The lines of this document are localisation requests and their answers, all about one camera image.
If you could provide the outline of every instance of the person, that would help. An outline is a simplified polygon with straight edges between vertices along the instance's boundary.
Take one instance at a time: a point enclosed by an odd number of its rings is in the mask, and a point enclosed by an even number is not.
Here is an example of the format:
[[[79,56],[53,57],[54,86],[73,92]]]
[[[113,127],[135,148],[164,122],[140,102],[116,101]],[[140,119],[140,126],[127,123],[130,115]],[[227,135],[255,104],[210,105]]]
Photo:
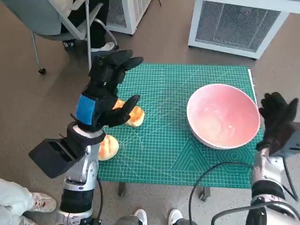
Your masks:
[[[17,183],[0,179],[0,224],[1,225],[37,225],[23,216],[26,211],[53,212],[56,201],[51,196],[30,192]]]
[[[121,217],[114,225],[147,225],[147,214],[145,210],[138,209],[134,215]],[[184,219],[178,209],[173,209],[168,218],[168,225],[189,225],[189,220]]]
[[[64,13],[67,14],[68,19],[72,24],[78,27],[85,19],[85,4],[83,3],[77,10],[71,11],[68,9],[70,4],[74,3],[75,0],[53,0],[54,4],[62,9]],[[96,15],[96,18],[101,20],[105,25],[109,10],[109,0],[90,0],[90,12],[96,7],[98,3],[103,3],[100,11]],[[62,24],[61,33],[68,32],[67,28]],[[90,45],[91,52],[101,55],[103,53],[111,52],[115,49],[114,42],[105,41],[106,30],[101,24],[93,22],[90,26]],[[75,49],[75,40],[63,41],[65,50],[71,52]]]

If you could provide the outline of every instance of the white air purifier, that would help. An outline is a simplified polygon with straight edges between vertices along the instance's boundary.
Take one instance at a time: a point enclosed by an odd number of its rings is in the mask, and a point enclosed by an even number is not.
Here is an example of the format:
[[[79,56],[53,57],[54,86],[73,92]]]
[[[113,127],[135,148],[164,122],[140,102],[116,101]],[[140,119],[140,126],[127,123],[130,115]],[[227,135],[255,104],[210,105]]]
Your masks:
[[[196,0],[188,45],[259,59],[289,12],[300,1]]]
[[[110,0],[109,30],[133,35],[151,0]]]

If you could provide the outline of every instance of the bread roll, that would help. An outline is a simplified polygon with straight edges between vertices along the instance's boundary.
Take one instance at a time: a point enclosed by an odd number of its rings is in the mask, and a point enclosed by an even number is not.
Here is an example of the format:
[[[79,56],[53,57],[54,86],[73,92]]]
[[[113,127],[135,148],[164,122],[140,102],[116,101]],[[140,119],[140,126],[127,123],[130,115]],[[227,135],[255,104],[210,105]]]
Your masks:
[[[124,103],[124,101],[118,99],[113,108],[121,108]],[[126,122],[126,124],[134,128],[139,127],[143,123],[145,118],[144,110],[138,106],[135,106],[129,115],[130,119]]]
[[[104,140],[100,143],[98,151],[98,160],[106,161],[114,157],[119,150],[119,143],[111,135],[106,135]]]

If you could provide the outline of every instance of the shoe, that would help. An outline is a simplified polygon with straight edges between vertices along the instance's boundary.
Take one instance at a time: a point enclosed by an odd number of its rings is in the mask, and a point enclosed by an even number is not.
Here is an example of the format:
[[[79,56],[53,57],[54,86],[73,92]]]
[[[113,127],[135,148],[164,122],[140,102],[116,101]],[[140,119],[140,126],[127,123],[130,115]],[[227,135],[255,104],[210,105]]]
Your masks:
[[[145,210],[139,209],[134,214],[142,222],[143,225],[147,225],[147,214]]]
[[[30,212],[53,212],[56,209],[56,200],[44,193],[31,193],[33,197],[33,207]]]
[[[19,225],[38,225],[36,222],[34,222],[31,219],[28,219],[25,216],[20,216],[20,224]]]
[[[177,209],[174,209],[169,214],[168,225],[173,225],[182,218],[183,218],[183,216],[182,216],[181,212]]]
[[[68,53],[75,52],[76,44],[75,39],[69,41],[63,41],[62,44],[65,47],[65,51]]]
[[[107,42],[102,48],[91,48],[90,51],[92,53],[95,52],[109,52],[115,49],[114,42]]]

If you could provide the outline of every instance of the person's leg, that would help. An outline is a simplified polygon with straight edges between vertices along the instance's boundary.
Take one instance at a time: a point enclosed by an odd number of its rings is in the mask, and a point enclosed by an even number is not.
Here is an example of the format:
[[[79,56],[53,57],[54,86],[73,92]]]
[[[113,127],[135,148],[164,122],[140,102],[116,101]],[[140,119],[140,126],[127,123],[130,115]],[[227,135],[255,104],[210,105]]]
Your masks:
[[[90,0],[90,12],[96,7],[98,3],[103,3],[100,11],[96,15],[96,18],[101,20],[105,25],[108,16],[109,10],[109,0]],[[82,4],[78,10],[72,11],[69,15],[68,19],[72,22],[72,24],[78,27],[85,19],[85,4]],[[62,25],[61,32],[68,32],[65,26]],[[106,31],[102,27],[101,24],[97,22],[93,22],[90,27],[90,42],[92,52],[99,52],[99,51],[111,51],[114,49],[114,43],[105,41],[105,34]],[[75,40],[63,41],[66,51],[73,50],[75,46]]]
[[[139,209],[134,215],[121,217],[114,225],[147,225],[146,212]]]
[[[168,225],[189,225],[189,220],[184,219],[181,212],[177,209],[174,209],[170,212]]]
[[[26,211],[52,212],[56,208],[56,201],[49,195],[31,193],[17,183],[0,179],[0,206],[0,218],[9,218],[12,225],[36,225],[29,219],[22,217],[20,220],[19,217]]]

